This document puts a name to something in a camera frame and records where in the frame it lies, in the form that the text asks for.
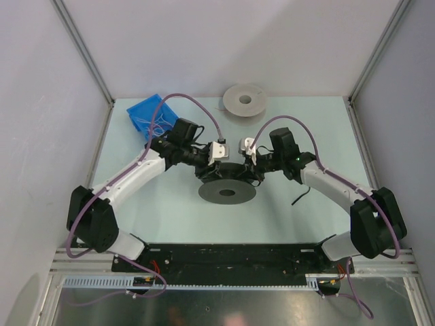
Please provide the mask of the black filament spool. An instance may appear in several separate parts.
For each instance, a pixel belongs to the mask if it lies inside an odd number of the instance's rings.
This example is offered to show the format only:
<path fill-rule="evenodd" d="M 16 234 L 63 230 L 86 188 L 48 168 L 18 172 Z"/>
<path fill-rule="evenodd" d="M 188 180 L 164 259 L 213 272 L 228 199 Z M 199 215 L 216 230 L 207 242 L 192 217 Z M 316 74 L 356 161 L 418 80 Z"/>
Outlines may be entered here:
<path fill-rule="evenodd" d="M 216 162 L 212 166 L 195 168 L 195 176 L 203 184 L 199 196 L 213 204 L 243 204 L 255 198 L 254 175 L 244 164 Z"/>

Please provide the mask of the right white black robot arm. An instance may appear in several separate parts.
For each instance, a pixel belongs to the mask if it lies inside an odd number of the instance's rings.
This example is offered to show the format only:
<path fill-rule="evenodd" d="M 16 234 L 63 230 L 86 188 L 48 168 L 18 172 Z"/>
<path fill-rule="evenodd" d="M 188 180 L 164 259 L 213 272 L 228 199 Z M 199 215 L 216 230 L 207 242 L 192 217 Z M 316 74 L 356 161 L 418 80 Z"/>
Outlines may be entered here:
<path fill-rule="evenodd" d="M 362 255 L 373 259 L 390 247 L 398 249 L 407 235 L 402 214 L 393 192 L 386 187 L 373 189 L 322 168 L 317 157 L 301 152 L 288 128 L 269 134 L 272 152 L 261 155 L 253 138 L 241 139 L 239 152 L 253 178 L 262 181 L 266 173 L 281 171 L 284 176 L 314 189 L 339 205 L 350 217 L 350 230 L 321 242 L 313 256 L 320 272 L 330 272 L 342 258 Z"/>

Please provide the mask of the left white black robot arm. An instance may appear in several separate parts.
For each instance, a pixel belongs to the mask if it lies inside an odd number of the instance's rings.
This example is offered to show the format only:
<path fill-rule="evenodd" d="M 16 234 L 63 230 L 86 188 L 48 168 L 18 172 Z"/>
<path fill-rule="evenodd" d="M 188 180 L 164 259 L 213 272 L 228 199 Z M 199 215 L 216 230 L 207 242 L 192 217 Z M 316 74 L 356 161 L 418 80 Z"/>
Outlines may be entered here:
<path fill-rule="evenodd" d="M 119 228 L 116 210 L 148 181 L 176 164 L 198 168 L 214 164 L 225 152 L 226 140 L 220 137 L 200 146 L 196 140 L 203 130 L 202 126 L 179 118 L 172 129 L 150 138 L 139 156 L 115 177 L 93 188 L 75 188 L 67 217 L 67 244 L 77 237 L 89 250 L 110 251 L 126 257 L 133 270 L 145 270 L 150 254 L 144 251 L 143 241 Z"/>

